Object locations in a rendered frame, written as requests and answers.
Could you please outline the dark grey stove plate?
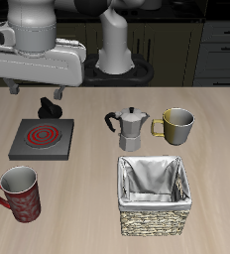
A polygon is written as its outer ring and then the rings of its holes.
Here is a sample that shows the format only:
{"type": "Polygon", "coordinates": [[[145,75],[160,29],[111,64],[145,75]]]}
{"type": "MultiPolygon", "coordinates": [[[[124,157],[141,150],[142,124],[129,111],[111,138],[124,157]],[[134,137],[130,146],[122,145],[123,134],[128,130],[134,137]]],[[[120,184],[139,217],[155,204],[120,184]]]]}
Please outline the dark grey stove plate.
{"type": "Polygon", "coordinates": [[[73,119],[23,119],[9,151],[11,161],[67,161],[73,119]]]}

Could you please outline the yellow and grey mug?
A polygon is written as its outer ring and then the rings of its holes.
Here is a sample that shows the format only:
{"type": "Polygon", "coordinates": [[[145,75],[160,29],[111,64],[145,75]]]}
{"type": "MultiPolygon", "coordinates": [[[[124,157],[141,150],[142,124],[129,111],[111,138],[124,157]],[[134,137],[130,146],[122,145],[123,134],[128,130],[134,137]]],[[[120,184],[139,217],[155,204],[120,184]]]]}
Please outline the yellow and grey mug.
{"type": "Polygon", "coordinates": [[[164,137],[168,143],[178,146],[187,140],[193,123],[194,116],[188,110],[170,108],[163,113],[162,119],[154,119],[152,121],[151,133],[155,137],[164,137]],[[155,131],[156,123],[163,125],[163,133],[155,131]]]}

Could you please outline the silver moka pot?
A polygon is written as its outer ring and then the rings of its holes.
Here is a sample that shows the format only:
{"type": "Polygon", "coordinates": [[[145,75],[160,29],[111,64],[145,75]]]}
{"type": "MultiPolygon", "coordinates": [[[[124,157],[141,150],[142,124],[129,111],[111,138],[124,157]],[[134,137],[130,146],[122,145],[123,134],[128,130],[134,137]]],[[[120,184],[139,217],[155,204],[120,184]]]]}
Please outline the silver moka pot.
{"type": "Polygon", "coordinates": [[[119,147],[126,152],[135,152],[141,148],[141,128],[150,115],[135,107],[124,108],[121,111],[108,113],[104,120],[109,129],[115,129],[110,121],[114,118],[120,122],[119,147]]]}

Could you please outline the round black stove knob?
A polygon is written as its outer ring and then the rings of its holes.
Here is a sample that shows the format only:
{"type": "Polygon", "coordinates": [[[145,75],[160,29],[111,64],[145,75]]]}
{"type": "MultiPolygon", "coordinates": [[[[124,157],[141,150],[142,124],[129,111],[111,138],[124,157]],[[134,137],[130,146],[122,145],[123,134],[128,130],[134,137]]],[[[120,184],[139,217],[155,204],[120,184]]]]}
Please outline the round black stove knob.
{"type": "Polygon", "coordinates": [[[42,97],[41,108],[38,111],[38,116],[40,119],[47,119],[47,118],[59,119],[62,116],[62,110],[58,105],[53,104],[46,97],[42,97]]]}

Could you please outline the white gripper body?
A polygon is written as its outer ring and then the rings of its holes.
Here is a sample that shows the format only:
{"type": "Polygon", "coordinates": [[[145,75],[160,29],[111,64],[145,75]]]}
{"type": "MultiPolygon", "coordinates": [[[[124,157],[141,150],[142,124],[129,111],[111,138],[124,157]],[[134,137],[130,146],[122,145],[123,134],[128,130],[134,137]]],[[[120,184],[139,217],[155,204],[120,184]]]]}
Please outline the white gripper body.
{"type": "Polygon", "coordinates": [[[86,47],[79,41],[57,39],[56,46],[40,58],[21,56],[0,46],[0,77],[80,86],[84,79],[86,47]]]}

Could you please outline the dark kitchen cupboards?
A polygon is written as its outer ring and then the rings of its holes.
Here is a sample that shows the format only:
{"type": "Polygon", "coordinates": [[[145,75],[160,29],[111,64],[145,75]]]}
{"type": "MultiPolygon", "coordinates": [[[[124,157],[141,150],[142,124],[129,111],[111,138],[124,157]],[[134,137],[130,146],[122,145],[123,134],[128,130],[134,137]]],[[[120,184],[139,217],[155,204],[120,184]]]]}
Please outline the dark kitchen cupboards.
{"type": "MultiPolygon", "coordinates": [[[[102,23],[98,17],[61,9],[55,10],[57,37],[76,40],[86,47],[86,53],[98,54],[103,47],[102,23]]],[[[185,58],[190,41],[186,41],[179,25],[165,26],[154,23],[127,29],[127,47],[132,54],[140,54],[154,69],[151,86],[182,86],[181,73],[186,70],[185,58]]]]}

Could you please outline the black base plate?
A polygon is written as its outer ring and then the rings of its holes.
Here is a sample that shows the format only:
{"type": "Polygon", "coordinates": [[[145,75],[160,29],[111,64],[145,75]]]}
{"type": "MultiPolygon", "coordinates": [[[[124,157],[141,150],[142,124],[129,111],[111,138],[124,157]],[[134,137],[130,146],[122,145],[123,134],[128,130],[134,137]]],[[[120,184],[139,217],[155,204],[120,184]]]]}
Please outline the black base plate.
{"type": "Polygon", "coordinates": [[[85,87],[145,87],[154,77],[153,67],[140,54],[132,54],[134,67],[122,74],[108,74],[95,65],[98,54],[90,54],[84,62],[85,87]]]}

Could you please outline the red mug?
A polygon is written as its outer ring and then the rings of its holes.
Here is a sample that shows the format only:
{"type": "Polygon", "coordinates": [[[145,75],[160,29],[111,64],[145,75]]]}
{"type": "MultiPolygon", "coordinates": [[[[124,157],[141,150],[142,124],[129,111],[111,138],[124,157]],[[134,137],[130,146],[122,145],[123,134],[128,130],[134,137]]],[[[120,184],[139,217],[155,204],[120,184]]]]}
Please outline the red mug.
{"type": "Polygon", "coordinates": [[[41,214],[38,175],[30,167],[8,170],[0,179],[0,204],[9,208],[17,221],[29,223],[41,214]]]}

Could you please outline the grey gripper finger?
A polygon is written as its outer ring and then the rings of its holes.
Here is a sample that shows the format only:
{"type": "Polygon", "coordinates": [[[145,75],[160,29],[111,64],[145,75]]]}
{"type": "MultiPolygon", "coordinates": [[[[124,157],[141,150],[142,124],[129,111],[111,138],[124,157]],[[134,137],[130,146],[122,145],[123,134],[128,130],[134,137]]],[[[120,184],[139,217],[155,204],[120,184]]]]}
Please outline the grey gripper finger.
{"type": "Polygon", "coordinates": [[[62,85],[59,89],[56,89],[54,92],[54,99],[61,100],[62,99],[62,92],[64,91],[65,86],[62,85]]]}
{"type": "Polygon", "coordinates": [[[12,78],[4,78],[4,82],[8,85],[11,94],[19,93],[19,85],[12,78]]]}

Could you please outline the wicker basket with white liner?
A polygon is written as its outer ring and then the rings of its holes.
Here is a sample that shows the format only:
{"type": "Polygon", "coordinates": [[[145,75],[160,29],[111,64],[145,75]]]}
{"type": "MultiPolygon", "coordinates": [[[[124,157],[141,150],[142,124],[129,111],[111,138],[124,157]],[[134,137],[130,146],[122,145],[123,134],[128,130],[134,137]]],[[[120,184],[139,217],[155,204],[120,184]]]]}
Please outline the wicker basket with white liner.
{"type": "Polygon", "coordinates": [[[123,236],[181,235],[192,205],[180,156],[120,157],[117,196],[123,236]]]}

